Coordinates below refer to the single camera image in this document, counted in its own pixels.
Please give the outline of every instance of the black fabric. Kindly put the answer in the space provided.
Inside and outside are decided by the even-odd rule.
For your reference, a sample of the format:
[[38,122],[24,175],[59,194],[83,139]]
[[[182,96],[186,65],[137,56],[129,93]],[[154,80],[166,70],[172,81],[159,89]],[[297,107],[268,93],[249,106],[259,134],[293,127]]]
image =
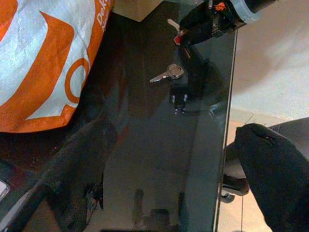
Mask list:
[[235,149],[268,226],[309,231],[309,163],[295,145],[258,124],[237,129]]

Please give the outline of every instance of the tiled floor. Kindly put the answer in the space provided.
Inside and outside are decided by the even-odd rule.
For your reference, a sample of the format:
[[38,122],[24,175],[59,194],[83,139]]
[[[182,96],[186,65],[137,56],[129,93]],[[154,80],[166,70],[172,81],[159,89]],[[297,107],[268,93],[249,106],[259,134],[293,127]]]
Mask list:
[[[276,125],[289,119],[275,118],[261,114],[253,114],[240,110],[231,110],[227,143],[234,141],[237,127],[248,123],[259,123],[265,126]],[[231,203],[221,202],[219,232],[271,232],[264,221],[263,214],[251,193],[244,197],[235,196]]]

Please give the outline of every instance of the glass table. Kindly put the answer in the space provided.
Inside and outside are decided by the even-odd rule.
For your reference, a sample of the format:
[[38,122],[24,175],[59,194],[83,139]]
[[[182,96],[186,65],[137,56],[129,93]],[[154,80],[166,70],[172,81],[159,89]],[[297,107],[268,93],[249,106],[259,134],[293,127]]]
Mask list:
[[[199,3],[164,1],[140,23],[112,14],[71,123],[0,134],[2,181],[24,178],[0,202],[0,231],[44,223],[42,202],[62,231],[216,231],[236,35],[176,46],[167,19]],[[172,63],[180,79],[150,83]]]

